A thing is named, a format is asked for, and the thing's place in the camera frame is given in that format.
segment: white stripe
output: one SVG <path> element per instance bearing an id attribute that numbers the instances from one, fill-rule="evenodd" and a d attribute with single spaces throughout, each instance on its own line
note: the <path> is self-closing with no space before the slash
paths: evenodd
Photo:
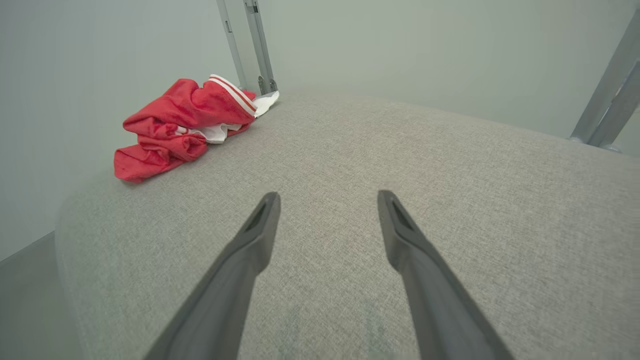
<path id="1" fill-rule="evenodd" d="M 236 100 L 236 102 L 238 104 L 240 104 L 240 106 L 242 106 L 242 109 L 244 109 L 247 113 L 249 113 L 249 115 L 251 116 L 255 116 L 255 111 L 253 111 L 253 109 L 251 109 L 243 100 L 242 98 L 240 98 L 240 96 L 238 96 L 238 94 L 236 94 L 235 91 L 231 90 L 231 88 L 229 86 L 227 86 L 227 84 L 223 83 L 222 81 L 218 80 L 218 79 L 209 79 L 208 81 L 213 81 L 214 83 L 222 86 L 222 88 L 224 88 L 233 98 L 234 100 Z"/>
<path id="2" fill-rule="evenodd" d="M 244 97 L 245 100 L 247 100 L 250 104 L 253 104 L 253 101 L 251 101 L 251 99 L 249 99 L 249 97 L 247 95 L 244 94 L 244 92 L 242 92 L 242 90 L 238 89 L 231 81 L 223 78 L 220 75 L 216 75 L 216 74 L 211 74 L 209 75 L 210 78 L 212 77 L 216 77 L 216 78 L 220 78 L 222 81 L 226 82 L 227 84 L 231 85 L 238 93 L 240 93 L 240 96 Z"/>

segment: metal bracket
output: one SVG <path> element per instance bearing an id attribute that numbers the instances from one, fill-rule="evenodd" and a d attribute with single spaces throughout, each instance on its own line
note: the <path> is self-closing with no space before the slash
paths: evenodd
<path id="1" fill-rule="evenodd" d="M 268 92 L 267 89 L 264 87 L 264 79 L 262 78 L 262 76 L 258 76 L 258 86 L 260 87 L 261 95 L 264 95 Z"/>
<path id="2" fill-rule="evenodd" d="M 278 85 L 276 84 L 276 81 L 274 79 L 269 79 L 269 86 L 271 87 L 272 92 L 278 90 Z"/>
<path id="3" fill-rule="evenodd" d="M 258 4 L 252 0 L 244 0 L 244 5 L 246 6 L 246 11 L 250 13 L 258 12 Z"/>

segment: sofa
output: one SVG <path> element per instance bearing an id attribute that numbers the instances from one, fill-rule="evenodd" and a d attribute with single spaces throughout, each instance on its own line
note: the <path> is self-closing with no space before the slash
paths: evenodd
<path id="1" fill-rule="evenodd" d="M 95 176 L 56 255 L 87 359 L 141 359 L 267 192 L 282 210 L 238 357 L 420 356 L 392 190 L 517 359 L 637 358 L 640 160 L 422 106 L 304 91 L 147 179 Z"/>

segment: gray floor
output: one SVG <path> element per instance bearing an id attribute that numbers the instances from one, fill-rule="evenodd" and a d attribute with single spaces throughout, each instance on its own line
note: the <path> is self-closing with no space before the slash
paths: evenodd
<path id="1" fill-rule="evenodd" d="M 80 359 L 52 236 L 0 263 L 0 359 Z"/>

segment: metal leg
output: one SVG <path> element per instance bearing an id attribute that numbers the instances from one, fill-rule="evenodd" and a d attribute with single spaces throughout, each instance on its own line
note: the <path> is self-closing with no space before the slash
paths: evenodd
<path id="1" fill-rule="evenodd" d="M 624 85 L 611 102 L 598 128 L 589 139 L 589 145 L 606 147 L 616 139 L 640 102 L 640 65 L 631 70 Z"/>
<path id="2" fill-rule="evenodd" d="M 243 0 L 244 8 L 246 10 L 246 18 L 249 22 L 249 30 L 251 31 L 251 37 L 253 38 L 253 46 L 255 48 L 255 55 L 258 59 L 258 66 L 260 67 L 260 74 L 262 80 L 269 79 L 269 90 L 266 86 L 260 86 L 262 95 L 278 90 L 276 82 L 273 79 L 273 71 L 271 70 L 271 62 L 269 60 L 269 52 L 267 51 L 267 40 L 264 36 L 264 29 L 262 27 L 262 18 L 260 17 L 260 8 L 257 0 Z"/>
<path id="3" fill-rule="evenodd" d="M 584 109 L 578 124 L 575 126 L 571 138 L 586 143 L 596 131 L 602 117 L 605 115 L 611 101 L 616 97 L 616 92 L 634 66 L 636 59 L 640 58 L 640 10 L 629 24 L 616 52 L 613 54 L 607 70 L 605 70 L 600 83 Z"/>
<path id="4" fill-rule="evenodd" d="M 227 42 L 229 42 L 229 48 L 231 49 L 231 57 L 234 59 L 236 65 L 236 72 L 238 74 L 238 80 L 240 81 L 240 88 L 247 89 L 246 77 L 244 76 L 244 69 L 240 62 L 240 55 L 236 44 L 236 38 L 231 29 L 231 22 L 229 21 L 229 14 L 227 12 L 227 6 L 225 0 L 218 0 L 218 10 L 220 11 L 220 17 L 222 18 L 222 24 L 225 27 L 225 33 L 227 34 Z"/>

